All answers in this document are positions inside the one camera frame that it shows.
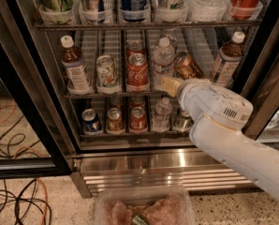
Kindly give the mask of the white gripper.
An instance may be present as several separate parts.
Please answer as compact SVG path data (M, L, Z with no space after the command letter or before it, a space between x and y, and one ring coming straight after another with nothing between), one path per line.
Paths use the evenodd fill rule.
M253 105L233 91L207 79L182 79L162 76L162 89L177 100L192 119L205 115L214 122L233 129L242 129L253 111Z

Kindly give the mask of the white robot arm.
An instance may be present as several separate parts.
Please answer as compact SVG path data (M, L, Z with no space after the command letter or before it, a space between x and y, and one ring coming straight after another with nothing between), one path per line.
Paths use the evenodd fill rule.
M242 134L251 102L207 79L163 76L160 85L192 117L195 146L279 201L279 151Z

